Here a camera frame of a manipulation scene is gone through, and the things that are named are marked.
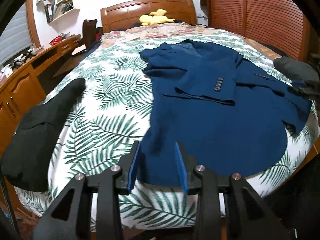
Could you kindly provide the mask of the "floral blanket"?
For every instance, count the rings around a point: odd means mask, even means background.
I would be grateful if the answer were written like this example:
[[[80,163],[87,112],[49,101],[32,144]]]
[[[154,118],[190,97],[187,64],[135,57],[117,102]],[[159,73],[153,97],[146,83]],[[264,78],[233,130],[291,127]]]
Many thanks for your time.
[[[144,38],[176,37],[181,35],[208,36],[214,34],[223,34],[228,35],[229,37],[235,37],[271,60],[281,57],[281,55],[276,53],[275,49],[270,49],[267,46],[260,44],[259,42],[256,42],[250,38],[246,38],[241,35],[225,31],[223,29],[210,28],[201,24],[190,25],[187,23],[163,23],[133,27],[125,31],[113,30],[108,33],[103,33],[100,41],[102,42],[103,47],[107,48],[112,46],[117,41],[120,42],[133,41]]]

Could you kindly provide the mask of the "yellow plush toy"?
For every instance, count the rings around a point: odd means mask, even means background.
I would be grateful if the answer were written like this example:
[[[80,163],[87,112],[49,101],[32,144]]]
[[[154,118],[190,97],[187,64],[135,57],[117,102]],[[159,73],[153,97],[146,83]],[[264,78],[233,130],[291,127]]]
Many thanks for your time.
[[[158,9],[156,12],[151,12],[148,15],[142,15],[139,21],[142,25],[154,25],[163,23],[174,23],[174,19],[167,18],[165,15],[167,13],[164,9]]]

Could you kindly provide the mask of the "long wooden desk cabinet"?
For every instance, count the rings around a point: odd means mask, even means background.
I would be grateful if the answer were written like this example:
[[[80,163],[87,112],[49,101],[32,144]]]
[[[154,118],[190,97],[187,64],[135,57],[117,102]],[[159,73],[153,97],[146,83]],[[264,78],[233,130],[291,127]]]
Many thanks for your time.
[[[59,58],[78,47],[80,39],[79,34],[71,35],[43,50],[1,84],[1,153],[11,142],[22,116],[46,98],[37,77]]]

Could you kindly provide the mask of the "black folded garment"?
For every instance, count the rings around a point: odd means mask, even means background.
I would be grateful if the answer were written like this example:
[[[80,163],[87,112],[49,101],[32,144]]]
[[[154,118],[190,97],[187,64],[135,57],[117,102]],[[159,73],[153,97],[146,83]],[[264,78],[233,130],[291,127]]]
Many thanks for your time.
[[[85,79],[75,79],[23,116],[1,159],[3,175],[12,186],[35,192],[48,190],[48,169],[56,142],[85,89]]]

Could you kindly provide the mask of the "wooden headboard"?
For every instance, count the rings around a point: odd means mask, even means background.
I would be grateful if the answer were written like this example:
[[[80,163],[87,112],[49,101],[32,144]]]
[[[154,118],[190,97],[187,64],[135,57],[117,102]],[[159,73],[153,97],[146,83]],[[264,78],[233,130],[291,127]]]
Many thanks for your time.
[[[168,18],[182,20],[188,24],[197,23],[193,0],[134,0],[100,10],[103,32],[127,29],[139,22],[140,16],[156,12],[158,9],[166,10],[165,15]]]

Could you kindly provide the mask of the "grey folded garment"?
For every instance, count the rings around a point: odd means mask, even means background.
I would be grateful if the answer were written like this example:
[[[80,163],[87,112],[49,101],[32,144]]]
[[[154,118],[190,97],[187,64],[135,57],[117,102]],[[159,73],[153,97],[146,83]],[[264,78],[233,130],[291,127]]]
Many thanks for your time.
[[[307,63],[284,56],[274,59],[273,65],[291,81],[319,82],[319,74]]]

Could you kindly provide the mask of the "wooden louvered wardrobe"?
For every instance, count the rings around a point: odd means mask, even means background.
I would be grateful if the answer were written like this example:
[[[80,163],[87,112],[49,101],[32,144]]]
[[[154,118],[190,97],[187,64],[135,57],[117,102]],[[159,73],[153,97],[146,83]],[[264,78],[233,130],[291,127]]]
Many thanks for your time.
[[[306,61],[310,23],[293,0],[207,0],[208,24]]]

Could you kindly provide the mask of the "palm leaf bedsheet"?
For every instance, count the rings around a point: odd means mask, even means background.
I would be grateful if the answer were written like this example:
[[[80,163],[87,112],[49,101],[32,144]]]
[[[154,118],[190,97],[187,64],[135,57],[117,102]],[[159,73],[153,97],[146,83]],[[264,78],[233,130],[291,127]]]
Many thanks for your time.
[[[112,31],[102,36],[100,48],[82,60],[46,101],[76,78],[86,80],[82,100],[77,102],[61,131],[48,168],[49,189],[44,193],[15,188],[21,204],[41,217],[51,202],[78,172],[87,176],[99,174],[116,164],[130,151],[134,140],[141,139],[149,128],[152,92],[151,82],[143,77],[146,63],[139,52],[163,42],[178,43],[185,39],[217,44],[235,49],[278,80],[288,78],[273,67],[271,59],[247,44],[238,35],[222,29],[204,31],[156,31],[137,33]],[[313,152],[319,137],[315,103],[305,127],[294,135],[288,133],[284,156],[274,167],[248,178],[261,196],[268,195],[289,178]],[[136,182],[129,196],[119,197],[121,221],[138,229],[179,228],[193,226],[196,218],[196,196],[185,196],[181,190],[156,188]]]

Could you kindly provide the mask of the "navy blue blazer jacket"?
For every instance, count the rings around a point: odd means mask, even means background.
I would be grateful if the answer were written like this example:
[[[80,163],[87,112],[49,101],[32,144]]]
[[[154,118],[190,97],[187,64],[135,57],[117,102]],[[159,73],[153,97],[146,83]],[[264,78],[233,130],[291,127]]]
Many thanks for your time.
[[[280,161],[289,127],[304,128],[311,102],[231,48],[185,40],[146,49],[150,128],[141,142],[138,179],[180,183],[176,143],[220,175],[251,176]]]

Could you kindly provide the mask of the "grey window blind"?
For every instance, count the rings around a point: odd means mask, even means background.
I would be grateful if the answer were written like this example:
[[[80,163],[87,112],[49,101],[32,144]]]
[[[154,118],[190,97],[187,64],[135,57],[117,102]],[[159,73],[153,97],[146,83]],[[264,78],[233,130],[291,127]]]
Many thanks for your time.
[[[24,3],[1,34],[0,61],[3,66],[9,59],[32,44]]]

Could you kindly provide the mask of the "dark wooden chair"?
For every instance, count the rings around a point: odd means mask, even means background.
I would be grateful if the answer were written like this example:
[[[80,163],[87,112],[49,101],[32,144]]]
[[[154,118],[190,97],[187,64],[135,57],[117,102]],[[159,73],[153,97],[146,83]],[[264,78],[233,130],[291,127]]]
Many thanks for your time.
[[[97,34],[97,19],[84,20],[82,24],[82,40],[86,48],[96,41]]]

